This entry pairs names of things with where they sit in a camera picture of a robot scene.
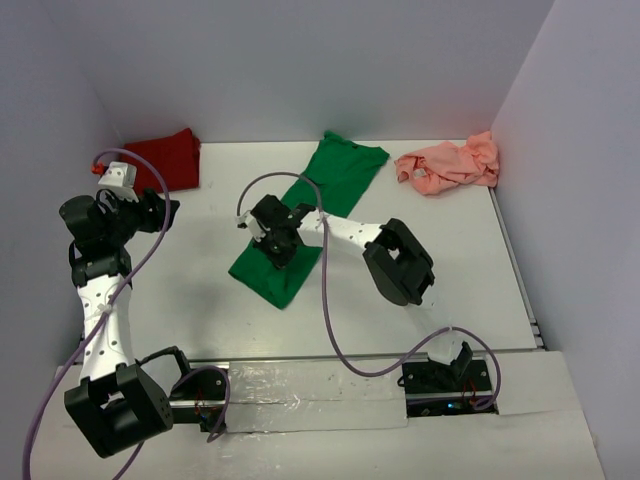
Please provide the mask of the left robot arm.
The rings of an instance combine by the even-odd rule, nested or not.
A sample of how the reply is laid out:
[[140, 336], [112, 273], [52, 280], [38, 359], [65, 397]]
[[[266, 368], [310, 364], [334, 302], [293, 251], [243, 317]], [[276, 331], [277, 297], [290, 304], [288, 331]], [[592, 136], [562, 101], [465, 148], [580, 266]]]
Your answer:
[[164, 391], [184, 398], [196, 384], [194, 371], [175, 363], [162, 371], [159, 386], [135, 361], [129, 322], [135, 269], [126, 244], [138, 232], [163, 236], [179, 206], [150, 188], [131, 200], [102, 188], [59, 209], [73, 237], [69, 265], [84, 312], [79, 384], [65, 392], [64, 405], [102, 458], [170, 430]]

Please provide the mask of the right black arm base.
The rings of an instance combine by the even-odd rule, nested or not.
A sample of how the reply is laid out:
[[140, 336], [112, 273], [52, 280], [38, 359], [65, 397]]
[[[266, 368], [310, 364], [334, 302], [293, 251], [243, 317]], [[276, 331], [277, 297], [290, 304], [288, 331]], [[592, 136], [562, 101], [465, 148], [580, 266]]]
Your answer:
[[435, 362], [409, 362], [402, 366], [397, 380], [405, 394], [409, 418], [495, 413], [491, 405], [477, 410], [476, 404], [493, 395], [493, 386], [484, 360], [473, 359], [459, 380], [437, 377]]

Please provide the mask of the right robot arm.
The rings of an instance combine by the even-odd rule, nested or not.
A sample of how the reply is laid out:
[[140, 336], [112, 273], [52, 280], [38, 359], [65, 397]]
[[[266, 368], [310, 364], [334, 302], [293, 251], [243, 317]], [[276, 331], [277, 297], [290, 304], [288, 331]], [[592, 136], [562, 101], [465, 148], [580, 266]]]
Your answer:
[[266, 195], [250, 210], [243, 212], [237, 208], [236, 224], [250, 232], [251, 245], [278, 270], [291, 271], [295, 256], [304, 247], [322, 249], [321, 302], [325, 327], [339, 361], [350, 372], [363, 378], [386, 375], [436, 340], [439, 347], [429, 355], [435, 364], [436, 383], [444, 390], [455, 391], [467, 382], [472, 351], [466, 341], [454, 335], [452, 327], [442, 327], [429, 334], [396, 363], [377, 372], [356, 368], [339, 348], [328, 305], [331, 246], [361, 258], [377, 291], [396, 306], [420, 306], [424, 294], [434, 286], [434, 261], [403, 221], [392, 218], [383, 224], [363, 223], [306, 203], [289, 208], [276, 196]]

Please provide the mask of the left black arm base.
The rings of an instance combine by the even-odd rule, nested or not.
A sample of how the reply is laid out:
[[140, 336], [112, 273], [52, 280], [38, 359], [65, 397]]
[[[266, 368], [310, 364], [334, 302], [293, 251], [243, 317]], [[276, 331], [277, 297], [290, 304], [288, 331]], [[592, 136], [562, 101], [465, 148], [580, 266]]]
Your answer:
[[227, 370], [213, 366], [192, 369], [167, 389], [175, 425], [197, 426], [202, 433], [220, 435], [226, 428], [230, 402]]

